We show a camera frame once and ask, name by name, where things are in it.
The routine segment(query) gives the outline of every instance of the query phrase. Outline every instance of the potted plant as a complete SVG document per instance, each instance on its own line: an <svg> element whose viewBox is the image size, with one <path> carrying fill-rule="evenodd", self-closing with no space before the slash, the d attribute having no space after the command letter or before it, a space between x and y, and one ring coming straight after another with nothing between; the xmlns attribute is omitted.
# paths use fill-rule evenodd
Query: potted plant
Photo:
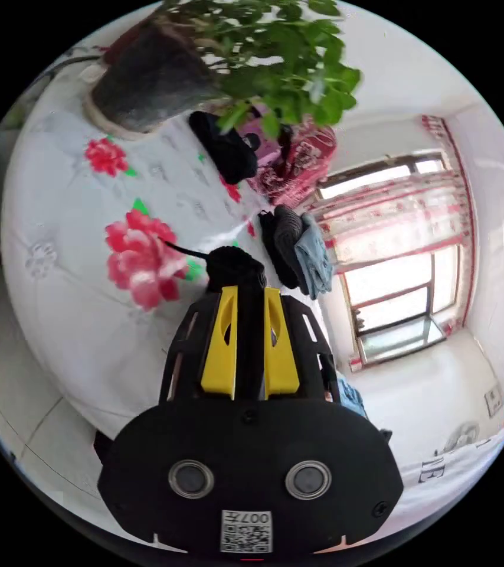
<svg viewBox="0 0 504 567"><path fill-rule="evenodd" d="M256 102L268 109L262 127L271 138L304 115L337 124L356 105L361 79L342 62L340 16L335 0L165 0L119 40L87 113L125 138L214 99L225 102L225 131Z"/></svg>

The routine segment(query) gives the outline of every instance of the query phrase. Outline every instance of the pink bag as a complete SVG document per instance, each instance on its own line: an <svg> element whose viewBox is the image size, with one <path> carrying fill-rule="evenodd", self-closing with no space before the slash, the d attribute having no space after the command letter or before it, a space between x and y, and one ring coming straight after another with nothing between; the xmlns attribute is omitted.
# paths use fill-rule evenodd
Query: pink bag
<svg viewBox="0 0 504 567"><path fill-rule="evenodd" d="M266 108L262 108L262 105L258 105L258 107L253 107L254 118L238 128L237 132L244 139L250 135L258 137L260 146L254 151L254 153L258 158L258 167L261 168L267 167L279 159L282 154L282 149L280 148L277 140L271 140L265 137L261 126L261 111L263 110L263 112L265 112Z"/></svg>
<svg viewBox="0 0 504 567"><path fill-rule="evenodd" d="M326 178L336 149L336 136L329 126L317 127L310 116L292 130L287 158L268 167L258 165L256 176L247 181L254 191L267 197L270 204L295 208Z"/></svg>

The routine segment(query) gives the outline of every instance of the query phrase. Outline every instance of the window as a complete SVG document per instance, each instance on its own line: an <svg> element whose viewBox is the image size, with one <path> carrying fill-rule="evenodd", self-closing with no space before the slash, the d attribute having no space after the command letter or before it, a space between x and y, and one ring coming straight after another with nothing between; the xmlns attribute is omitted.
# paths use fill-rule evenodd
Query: window
<svg viewBox="0 0 504 567"><path fill-rule="evenodd" d="M431 315L455 302L459 247L386 260L343 277L363 360L402 356L442 340Z"/></svg>
<svg viewBox="0 0 504 567"><path fill-rule="evenodd" d="M434 173L446 169L446 161L440 152L391 158L331 175L319 187L320 197L330 199L371 183L400 179L412 173Z"/></svg>
<svg viewBox="0 0 504 567"><path fill-rule="evenodd" d="M404 322L359 339L364 364L392 360L439 343L443 332L428 315Z"/></svg>

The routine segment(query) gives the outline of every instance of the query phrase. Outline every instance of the window frame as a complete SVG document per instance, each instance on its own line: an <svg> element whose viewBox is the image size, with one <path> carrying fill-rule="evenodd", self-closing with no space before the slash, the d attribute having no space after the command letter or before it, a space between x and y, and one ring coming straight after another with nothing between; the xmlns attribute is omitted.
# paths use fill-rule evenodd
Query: window frame
<svg viewBox="0 0 504 567"><path fill-rule="evenodd" d="M434 315L437 315L439 313L442 313L443 311L450 309L452 307L455 306L456 301L457 301L457 296L459 293L459 279L460 279L460 255L461 255L461 250L460 250L460 245L450 245L450 246L446 246L444 248L450 248L454 246L456 249L456 263L457 263L457 269L456 269L456 273L455 273L455 286L454 286L454 295L453 295L453 300L451 302L451 304L446 305L445 307L443 307L442 309L439 309L438 311L433 311L433 298L434 298L434 293L435 293L435 252L429 252L430 255L430 259L431 259L431 278L428 282L426 283L421 283L419 285L416 286L411 286L409 288L404 288L402 290L399 290L397 292L392 292L390 294L386 294L386 295L382 295L380 297L374 298L374 299L368 299L366 301L357 303L357 304L353 304L350 300L350 291L348 288L348 282L346 280L346 275L348 272L342 273L340 274L341 277L341 283L342 283L342 287L343 287L343 292L344 292L344 297L345 297L345 302L347 304L347 307L349 308L349 316L350 316L350 320L351 320L351 330L352 330L352 339L353 339L353 343L356 345L359 355L360 355L360 359L362 362L362 366L364 368L370 367L370 366L374 366L376 364L381 364L383 362L389 361L389 360L393 360L396 358L400 358L402 356L406 356L408 354L412 354L415 352L418 352L420 350L423 350L424 348L428 348L429 346L433 346L434 344L439 343L440 341L444 340L446 338L443 330L439 327L439 325L437 325L437 323L435 322L435 320L433 319ZM363 269L365 266L360 266L357 269ZM356 311L362 307L367 307L369 305L376 305L379 303L382 303L384 301L387 301L389 299L396 299L397 297L401 297L403 295L418 291L419 289L423 289L423 288L427 288L427 302L426 302L426 308L425 311L417 314L417 315L412 315L410 317L406 317L403 319L400 319L398 321L394 321L392 323L388 323L386 325L380 325L379 327L372 327L369 329L359 329L358 325L356 323ZM431 322L436 325L439 330L441 331L441 334L443 335L443 338L437 340L437 341L433 341L430 344L427 344L423 347L420 347L416 350L412 350L410 352L404 353L404 354L398 354L398 355L393 355L392 357L387 357L383 360L380 360L379 362L373 362L373 363L368 363L365 359L364 356L364 349L362 347L361 344L361 337L363 337L364 335L368 335L370 333L378 333L380 331L385 331L389 328L392 327L396 327L398 325L403 325L405 323L408 323L410 321L414 321L416 319L419 319L421 317L426 317L429 320L431 320Z"/></svg>
<svg viewBox="0 0 504 567"><path fill-rule="evenodd" d="M447 340L447 336L444 333L443 329L435 322L435 320L433 319L433 317L430 314L421 314L421 315L416 315L415 317L408 317L407 319L404 319L402 321L397 321L395 323L392 323L390 325L384 325L383 327L377 327L375 329L372 329L372 333L379 333L380 331L385 331L389 328L392 327L397 327L399 325L403 325L404 323L408 323L410 321L414 321L416 319L420 319L420 318L425 318L426 319L426 323L427 325L424 325L424 331L422 334L423 340L426 339L426 336L429 332L429 328L431 327L431 325L435 325L435 327L437 327L437 329L439 330L441 336L434 340L431 341L425 345L422 345L420 347L415 348L414 350L410 350L407 351L405 353L399 353L399 354L393 354L392 356L386 356L384 357L382 360L377 360L377 361L370 361L368 362L367 358L366 358L366 354L364 352L364 347L362 345L362 340L361 338L363 337L363 335L359 336L356 338L356 346L358 348L358 352L360 354L360 361L362 363L362 367L363 368L371 368L372 366L377 366L378 364L382 364L384 362L389 362L391 360L396 360L396 359L400 359L403 358L404 356L408 356L409 354L414 354L414 353L418 353L422 350L425 350L426 348L432 347L436 344L442 343L443 341ZM403 345L404 343L399 343L399 345L397 345L396 348L399 348L400 345Z"/></svg>
<svg viewBox="0 0 504 567"><path fill-rule="evenodd" d="M370 164L361 165L359 167L355 167L353 169L349 169L346 171L341 171L339 173L335 173L333 175L328 176L326 181L321 181L319 183L316 193L317 198L318 200L325 199L323 197L321 189L327 189L328 187L333 187L334 185L343 183L344 181L352 181L354 179L357 179L358 177L362 177L363 175L377 173L378 171L388 170L394 167L398 167L400 165L406 165L410 170L410 175L413 175L415 173L419 173L417 171L416 164L422 161L431 161L431 160L440 161L443 164L443 168L445 170L448 169L447 159L442 151L430 151L430 152L424 152L422 154L410 154L410 155L399 156L396 158L381 159L380 161L374 161Z"/></svg>

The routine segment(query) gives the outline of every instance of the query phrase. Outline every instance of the qr code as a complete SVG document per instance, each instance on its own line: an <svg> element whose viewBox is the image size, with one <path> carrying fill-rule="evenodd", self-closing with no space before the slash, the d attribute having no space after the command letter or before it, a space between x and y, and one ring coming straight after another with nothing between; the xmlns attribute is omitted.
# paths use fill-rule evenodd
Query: qr code
<svg viewBox="0 0 504 567"><path fill-rule="evenodd" d="M271 553L271 512L223 510L221 551Z"/></svg>

